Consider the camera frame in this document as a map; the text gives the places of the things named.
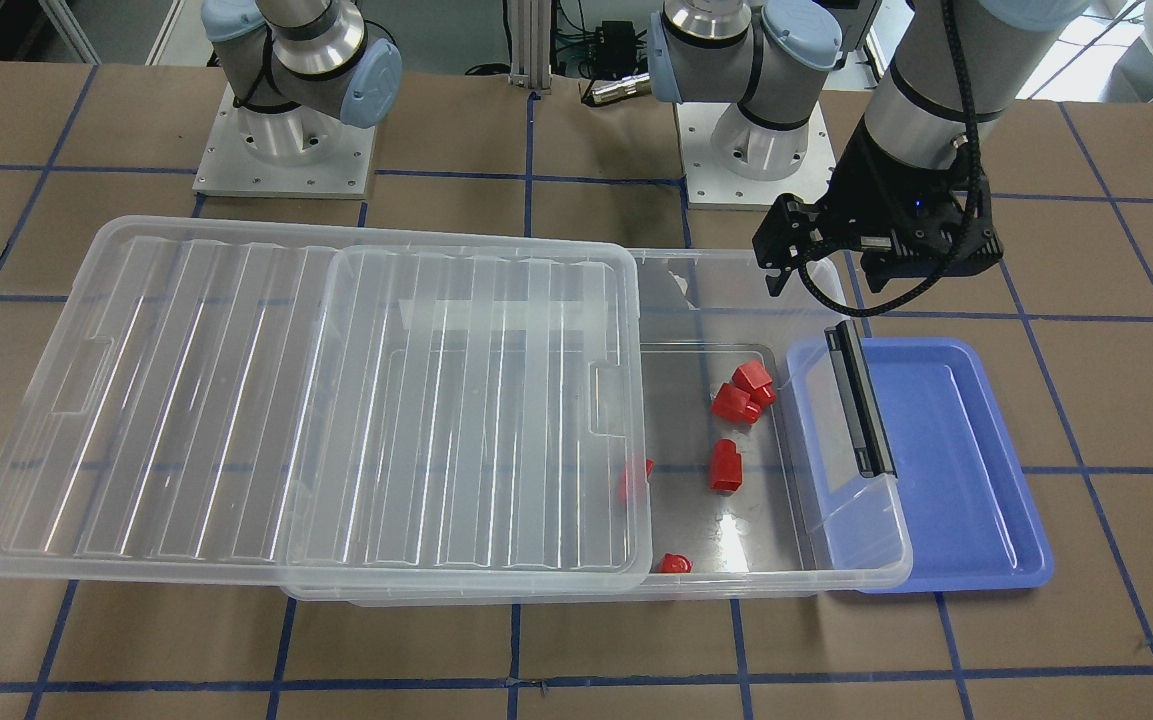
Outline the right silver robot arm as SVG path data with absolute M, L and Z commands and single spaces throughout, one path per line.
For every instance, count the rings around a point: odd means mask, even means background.
M 208 196 L 357 197 L 401 51 L 353 1 L 205 1 L 201 24 L 227 77 L 195 190 Z

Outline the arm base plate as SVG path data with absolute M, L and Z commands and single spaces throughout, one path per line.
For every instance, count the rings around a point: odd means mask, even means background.
M 261 114 L 225 87 L 193 181 L 206 197 L 366 198 L 376 132 L 312 108 Z
M 814 202 L 827 192 L 835 152 L 820 105 L 792 132 L 753 126 L 723 102 L 685 102 L 676 120 L 691 208 L 764 211 L 783 193 Z

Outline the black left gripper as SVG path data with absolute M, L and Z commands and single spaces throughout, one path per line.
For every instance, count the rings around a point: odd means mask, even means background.
M 1004 258 L 992 218 L 988 177 L 974 126 L 952 136 L 947 168 L 910 167 L 888 155 L 860 122 L 824 195 L 806 202 L 783 193 L 753 237 L 769 297 L 791 273 L 835 252 L 860 252 L 873 292 L 891 279 L 969 277 Z

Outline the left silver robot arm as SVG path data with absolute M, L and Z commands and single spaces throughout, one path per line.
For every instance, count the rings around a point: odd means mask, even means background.
M 859 252 L 872 292 L 972 277 L 1002 256 L 980 143 L 1013 104 L 1084 1 L 914 1 L 910 27 L 813 202 L 782 193 L 751 240 L 768 291 L 797 273 L 832 310 L 808 265 Z M 728 168 L 778 181 L 797 168 L 828 73 L 844 50 L 831 12 L 814 1 L 666 1 L 646 32 L 660 102 L 718 102 L 713 147 Z

